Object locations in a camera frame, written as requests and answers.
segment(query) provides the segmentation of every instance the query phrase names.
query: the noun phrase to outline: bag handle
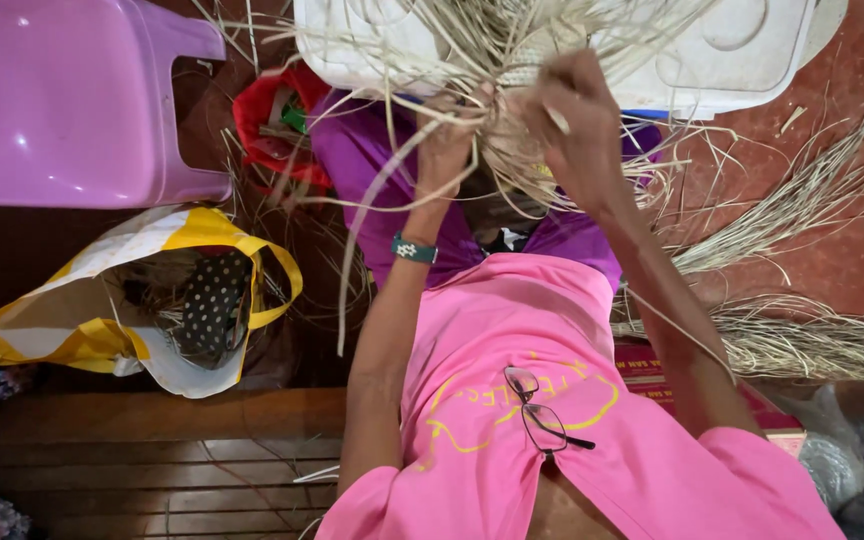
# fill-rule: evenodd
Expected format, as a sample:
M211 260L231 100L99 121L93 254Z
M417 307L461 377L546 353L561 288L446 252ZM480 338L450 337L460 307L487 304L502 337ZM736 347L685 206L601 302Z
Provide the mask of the bag handle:
M282 246L279 246L278 244L270 242L269 240L264 240L255 236L243 236L242 239L235 243L235 249L239 250L249 258L254 258L258 254L258 251L265 247L268 247L271 250L272 254L275 256L275 260L278 261L285 270L285 275L289 278L289 289L292 289L292 298L279 307L249 313L249 330L260 329L282 317L282 313L285 313L285 311L292 306L292 303L296 298L299 297L299 294L303 292L303 274L299 271L299 264L296 263L292 253L288 250L282 248ZM252 302L253 307L257 304L258 302L256 301Z

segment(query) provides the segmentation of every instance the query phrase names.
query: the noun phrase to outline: purple plastic stool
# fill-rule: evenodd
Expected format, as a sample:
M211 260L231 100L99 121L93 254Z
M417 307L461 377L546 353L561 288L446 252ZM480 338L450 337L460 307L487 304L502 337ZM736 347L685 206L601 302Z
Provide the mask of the purple plastic stool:
M0 0L0 205L143 208L225 199L179 155L177 56L226 58L215 27L143 0Z

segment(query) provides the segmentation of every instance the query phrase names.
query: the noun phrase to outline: polka dot fabric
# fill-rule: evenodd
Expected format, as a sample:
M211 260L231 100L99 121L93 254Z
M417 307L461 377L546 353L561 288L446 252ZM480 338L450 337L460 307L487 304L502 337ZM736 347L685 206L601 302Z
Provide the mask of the polka dot fabric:
M246 296L252 265L252 260L241 251L198 261L185 292L182 328L174 333L178 349L187 361L213 369L226 351L237 345L234 337L244 334L236 331L240 315L245 317L241 327L248 322Z

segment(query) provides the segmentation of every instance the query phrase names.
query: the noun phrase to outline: wooden floor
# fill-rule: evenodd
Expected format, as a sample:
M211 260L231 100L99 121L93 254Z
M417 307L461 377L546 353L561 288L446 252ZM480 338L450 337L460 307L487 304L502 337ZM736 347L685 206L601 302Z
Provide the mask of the wooden floor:
M20 396L0 495L54 540L294 540L335 500L344 389Z

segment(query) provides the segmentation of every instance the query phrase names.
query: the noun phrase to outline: glasses hanging on shirt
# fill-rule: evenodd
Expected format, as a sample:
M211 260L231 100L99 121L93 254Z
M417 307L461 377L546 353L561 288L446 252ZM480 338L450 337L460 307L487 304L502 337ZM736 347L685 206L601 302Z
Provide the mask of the glasses hanging on shirt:
M551 408L529 402L539 391L539 380L532 372L508 366L504 374L506 383L522 401L521 413L525 432L532 439L535 448L545 454L546 460L553 454L565 450L570 444L586 450L595 448L595 443L592 441L568 436L559 416Z

